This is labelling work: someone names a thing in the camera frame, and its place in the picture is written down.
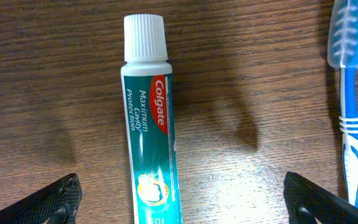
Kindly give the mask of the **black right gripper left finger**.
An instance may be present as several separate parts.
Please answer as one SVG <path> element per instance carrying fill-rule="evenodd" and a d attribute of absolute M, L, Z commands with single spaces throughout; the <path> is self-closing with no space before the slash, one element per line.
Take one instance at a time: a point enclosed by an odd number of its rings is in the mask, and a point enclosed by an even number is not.
<path fill-rule="evenodd" d="M 68 174 L 0 210 L 0 223 L 75 223 L 82 195 L 78 176 Z"/>

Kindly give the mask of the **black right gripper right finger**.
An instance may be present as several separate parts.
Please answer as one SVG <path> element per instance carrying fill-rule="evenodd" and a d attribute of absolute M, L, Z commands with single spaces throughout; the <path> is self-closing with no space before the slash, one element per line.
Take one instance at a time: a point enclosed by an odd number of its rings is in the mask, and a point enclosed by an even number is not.
<path fill-rule="evenodd" d="M 358 223 L 358 209 L 295 172 L 287 172 L 283 196 L 289 223 Z"/>

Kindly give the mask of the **teal toothpaste tube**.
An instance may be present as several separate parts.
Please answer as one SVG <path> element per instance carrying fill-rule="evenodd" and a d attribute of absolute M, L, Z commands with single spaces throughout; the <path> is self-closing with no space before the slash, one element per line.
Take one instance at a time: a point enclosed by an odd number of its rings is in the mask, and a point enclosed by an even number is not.
<path fill-rule="evenodd" d="M 167 60 L 163 17 L 126 16 L 121 82 L 135 223 L 183 221 Z"/>

